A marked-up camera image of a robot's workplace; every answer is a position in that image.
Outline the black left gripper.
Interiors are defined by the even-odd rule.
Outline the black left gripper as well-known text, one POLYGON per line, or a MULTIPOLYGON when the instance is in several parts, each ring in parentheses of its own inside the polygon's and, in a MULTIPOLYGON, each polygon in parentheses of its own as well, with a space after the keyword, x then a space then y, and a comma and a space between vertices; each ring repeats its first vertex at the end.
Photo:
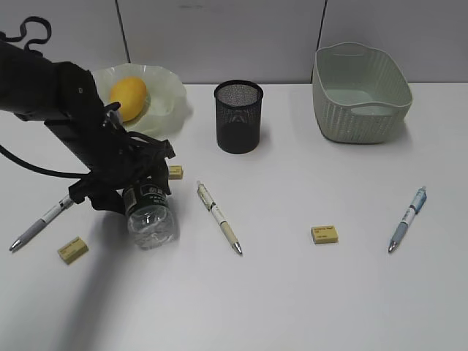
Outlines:
POLYGON ((128 132, 109 110, 101 118, 46 121, 45 126, 89 169, 69 187, 77 204, 86 198, 96 211, 125 215, 119 190, 151 178, 171 195, 166 160, 176 154, 169 140, 157 140, 139 132, 128 132))

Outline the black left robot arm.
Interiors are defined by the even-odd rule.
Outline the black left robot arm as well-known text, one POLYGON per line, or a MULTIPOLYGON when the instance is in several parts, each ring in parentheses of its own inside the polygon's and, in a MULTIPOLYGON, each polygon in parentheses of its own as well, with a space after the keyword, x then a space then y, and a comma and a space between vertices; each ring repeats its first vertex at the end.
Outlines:
POLYGON ((88 168, 69 197, 86 198, 98 211, 124 214, 119 190, 152 178, 169 195, 166 159, 175 153, 168 140, 128 132, 104 105, 90 71, 1 43, 1 109, 23 121, 41 121, 88 168))

